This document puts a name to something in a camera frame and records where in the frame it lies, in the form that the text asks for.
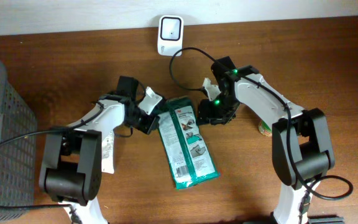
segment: laundry basket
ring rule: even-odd
[[[33,112],[7,81],[5,66],[0,61],[0,142],[36,129]],[[35,136],[0,148],[0,205],[33,204],[34,168]],[[0,222],[23,214],[0,210]]]

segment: teal plastic bag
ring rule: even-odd
[[[177,189],[219,177],[196,124],[191,100],[187,97],[169,100],[158,116],[158,131]]]

